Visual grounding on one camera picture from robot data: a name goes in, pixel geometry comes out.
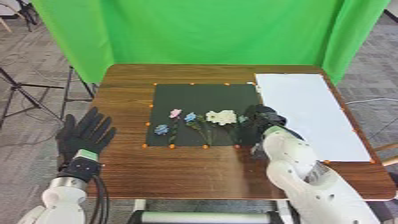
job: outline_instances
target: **wooden table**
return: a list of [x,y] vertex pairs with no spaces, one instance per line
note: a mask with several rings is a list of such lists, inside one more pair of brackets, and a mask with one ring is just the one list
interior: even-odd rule
[[[247,149],[233,147],[148,147],[146,122],[151,114],[153,83],[244,84],[254,73],[324,74],[313,66],[265,65],[114,65],[109,68],[93,106],[114,119],[117,136],[101,156],[103,179],[112,198],[144,199],[284,199],[272,185],[267,162],[251,158]],[[341,96],[331,91],[357,129],[375,163],[332,163],[364,199],[395,197],[395,184],[359,129]]]

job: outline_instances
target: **green backdrop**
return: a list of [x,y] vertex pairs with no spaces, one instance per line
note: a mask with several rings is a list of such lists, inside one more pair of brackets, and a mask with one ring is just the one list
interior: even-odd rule
[[343,78],[389,0],[34,0],[87,82],[116,63],[318,65]]

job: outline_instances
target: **white paper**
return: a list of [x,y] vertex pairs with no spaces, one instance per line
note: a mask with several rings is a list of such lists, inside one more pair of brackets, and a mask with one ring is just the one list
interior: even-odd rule
[[258,74],[265,106],[311,144],[320,160],[370,161],[370,153],[320,74]]

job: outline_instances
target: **blue object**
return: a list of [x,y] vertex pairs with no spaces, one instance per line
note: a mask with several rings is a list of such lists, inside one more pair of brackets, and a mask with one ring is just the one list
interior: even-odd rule
[[194,120],[196,120],[196,114],[194,114],[194,112],[192,112],[192,113],[188,113],[187,116],[185,116],[185,121],[190,122],[190,121],[194,121]]
[[165,124],[158,125],[158,127],[155,128],[155,134],[156,135],[165,135],[169,132],[169,127]]

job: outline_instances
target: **floor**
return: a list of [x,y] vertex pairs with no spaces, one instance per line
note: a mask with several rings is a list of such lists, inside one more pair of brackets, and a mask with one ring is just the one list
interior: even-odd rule
[[[21,20],[7,20],[14,33],[0,27],[0,66],[16,80],[36,83],[64,85],[68,74],[68,60],[59,51],[50,33],[43,25],[27,31]],[[371,35],[357,53],[347,77],[338,85],[345,101],[366,100],[380,97],[398,99],[398,24],[380,17]],[[0,108],[5,105],[7,83],[0,80]],[[43,90],[30,88],[39,96]],[[73,82],[73,97],[87,97],[78,82]],[[52,90],[45,103],[53,111],[61,110],[62,91]],[[20,96],[13,101],[11,110],[29,106]],[[68,113],[82,116],[89,104],[69,103]],[[398,102],[377,101],[350,104],[373,147],[398,141]],[[37,110],[7,119],[0,132],[0,223],[16,223],[23,213],[41,204],[41,192],[55,174],[57,145],[53,135],[61,124]],[[398,150],[380,152],[380,158],[398,154]],[[133,202],[112,201],[110,223],[126,223]],[[85,203],[87,211],[93,201]],[[219,211],[263,212],[272,209],[265,201],[149,201],[151,210],[171,211]]]

